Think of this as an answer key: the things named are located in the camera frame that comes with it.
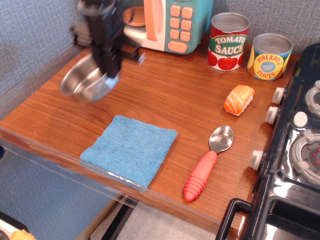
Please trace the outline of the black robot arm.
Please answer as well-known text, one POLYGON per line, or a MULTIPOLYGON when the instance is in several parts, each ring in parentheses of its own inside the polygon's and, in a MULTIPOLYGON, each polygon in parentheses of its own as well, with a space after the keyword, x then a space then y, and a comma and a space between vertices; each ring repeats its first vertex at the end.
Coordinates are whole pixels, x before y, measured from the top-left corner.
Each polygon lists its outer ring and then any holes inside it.
POLYGON ((140 44, 124 33, 124 10, 120 0, 80 0, 77 10, 84 16, 85 23, 71 27, 73 42, 91 48, 102 74, 115 78, 124 58, 142 64, 145 54, 139 53, 140 44))

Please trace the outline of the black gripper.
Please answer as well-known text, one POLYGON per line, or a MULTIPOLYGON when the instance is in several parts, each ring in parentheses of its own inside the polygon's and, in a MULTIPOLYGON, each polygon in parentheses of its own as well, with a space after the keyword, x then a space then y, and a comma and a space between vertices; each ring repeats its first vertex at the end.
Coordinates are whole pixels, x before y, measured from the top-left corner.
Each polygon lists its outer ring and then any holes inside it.
POLYGON ((85 20, 69 28, 73 42, 83 47, 92 47, 102 74, 115 78, 121 71, 122 58, 134 60, 139 65, 145 60, 145 54, 139 53, 140 44, 124 33, 125 25, 121 17, 96 15, 86 16, 85 20))

